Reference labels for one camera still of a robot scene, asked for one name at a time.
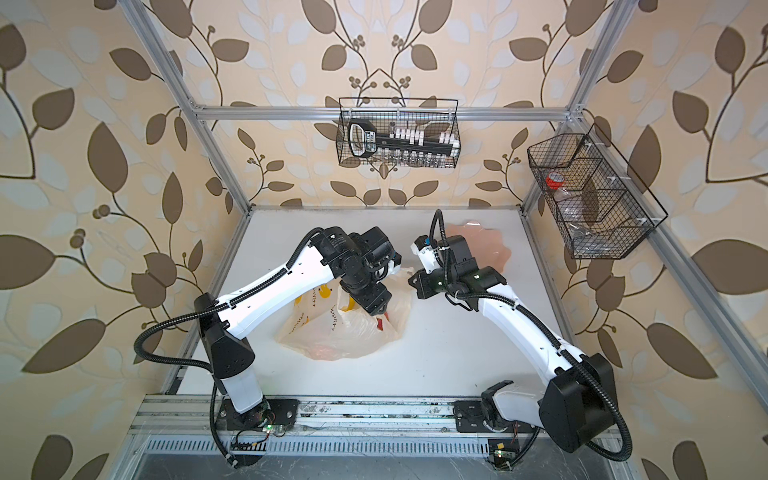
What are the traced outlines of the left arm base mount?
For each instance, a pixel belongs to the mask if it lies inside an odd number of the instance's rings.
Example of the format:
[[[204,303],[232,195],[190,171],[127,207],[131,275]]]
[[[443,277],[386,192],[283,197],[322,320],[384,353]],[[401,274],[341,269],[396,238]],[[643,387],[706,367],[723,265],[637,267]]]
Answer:
[[[223,421],[228,431],[264,430],[267,426],[290,430],[297,420],[299,404],[298,399],[266,397],[256,407],[239,413],[226,398],[218,407],[216,419]]]

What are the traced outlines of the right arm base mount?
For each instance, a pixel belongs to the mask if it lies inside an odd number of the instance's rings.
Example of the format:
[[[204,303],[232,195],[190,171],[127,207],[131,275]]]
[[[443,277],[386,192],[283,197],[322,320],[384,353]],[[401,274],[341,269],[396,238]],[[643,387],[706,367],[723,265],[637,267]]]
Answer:
[[[459,433],[532,433],[534,427],[527,423],[505,420],[492,401],[457,400],[453,403],[456,430]]]

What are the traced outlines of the banana print plastic bag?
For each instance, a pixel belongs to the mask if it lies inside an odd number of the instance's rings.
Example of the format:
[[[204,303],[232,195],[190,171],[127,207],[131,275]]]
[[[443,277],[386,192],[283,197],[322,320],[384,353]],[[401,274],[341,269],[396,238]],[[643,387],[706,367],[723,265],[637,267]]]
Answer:
[[[316,287],[293,303],[293,310],[276,340],[310,359],[319,345],[344,353],[344,358],[370,355],[384,345],[402,338],[412,307],[408,279],[412,268],[403,268],[387,277],[383,284],[391,292],[384,331],[377,329],[377,316],[369,315],[341,287],[338,280]]]

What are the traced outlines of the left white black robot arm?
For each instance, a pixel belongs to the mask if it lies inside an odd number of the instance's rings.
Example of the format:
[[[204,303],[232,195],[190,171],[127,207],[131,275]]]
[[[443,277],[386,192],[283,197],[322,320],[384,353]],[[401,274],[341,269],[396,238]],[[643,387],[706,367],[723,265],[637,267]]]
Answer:
[[[316,227],[284,264],[239,290],[214,300],[206,298],[208,305],[200,311],[146,329],[136,338],[134,352],[152,363],[207,371],[214,390],[228,396],[241,415],[262,410],[265,397],[248,335],[281,308],[333,280],[339,280],[341,289],[369,315],[382,315],[392,298],[383,281],[399,270],[401,262],[401,255],[378,227],[362,234]],[[205,361],[161,356],[145,347],[154,334],[195,320],[200,322]]]

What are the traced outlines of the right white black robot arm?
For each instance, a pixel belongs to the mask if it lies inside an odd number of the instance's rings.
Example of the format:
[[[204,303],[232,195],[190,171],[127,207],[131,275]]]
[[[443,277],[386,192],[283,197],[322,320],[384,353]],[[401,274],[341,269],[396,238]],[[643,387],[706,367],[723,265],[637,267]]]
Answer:
[[[512,423],[544,430],[562,450],[586,446],[614,462],[633,452],[627,422],[620,413],[611,364],[588,356],[553,332],[533,314],[495,269],[485,267],[451,281],[442,271],[422,269],[408,280],[420,299],[443,293],[456,306],[491,320],[534,367],[544,391],[523,392],[511,380],[481,395],[485,426],[504,431]]]

